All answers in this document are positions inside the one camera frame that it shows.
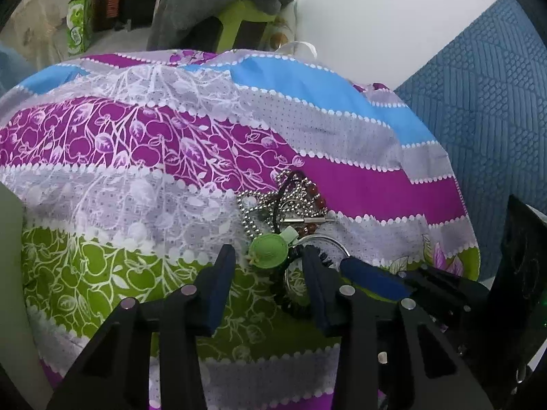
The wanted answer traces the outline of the green round hair clip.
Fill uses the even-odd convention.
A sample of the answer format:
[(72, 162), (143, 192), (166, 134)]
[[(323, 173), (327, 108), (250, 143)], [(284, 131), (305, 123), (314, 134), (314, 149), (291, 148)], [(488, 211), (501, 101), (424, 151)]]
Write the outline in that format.
[(289, 246), (298, 240), (298, 231), (291, 226), (280, 233), (262, 234), (252, 240), (246, 259), (259, 269), (276, 269), (288, 257)]

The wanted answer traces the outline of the white cardboard box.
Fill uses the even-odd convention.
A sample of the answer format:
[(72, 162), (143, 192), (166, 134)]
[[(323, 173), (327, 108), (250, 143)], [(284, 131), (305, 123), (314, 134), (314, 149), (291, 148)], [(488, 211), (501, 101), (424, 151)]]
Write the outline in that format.
[(53, 390), (43, 372), (22, 291), (23, 205), (1, 187), (1, 366), (32, 409), (45, 409)]

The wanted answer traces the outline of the colourful striped floral quilt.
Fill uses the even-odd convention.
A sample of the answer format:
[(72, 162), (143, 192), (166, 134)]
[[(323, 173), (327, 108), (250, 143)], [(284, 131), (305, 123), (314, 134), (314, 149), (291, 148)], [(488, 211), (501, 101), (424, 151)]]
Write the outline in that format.
[(476, 279), (477, 238), (446, 151), (381, 84), (292, 56), (233, 50), (89, 56), (1, 98), (1, 181), (21, 199), (30, 327), (53, 382), (124, 298), (165, 297), (237, 251), (224, 318), (198, 341), (211, 409), (319, 409), (339, 345), (285, 313), (246, 259), (280, 208), (392, 274)]

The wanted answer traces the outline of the green plastic stool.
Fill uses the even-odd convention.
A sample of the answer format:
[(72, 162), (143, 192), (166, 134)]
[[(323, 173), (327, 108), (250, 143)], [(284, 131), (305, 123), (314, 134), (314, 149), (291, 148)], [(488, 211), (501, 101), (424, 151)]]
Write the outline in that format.
[(215, 18), (221, 24), (216, 53), (223, 53), (232, 49), (258, 50), (275, 15), (259, 10), (251, 0), (235, 0)]

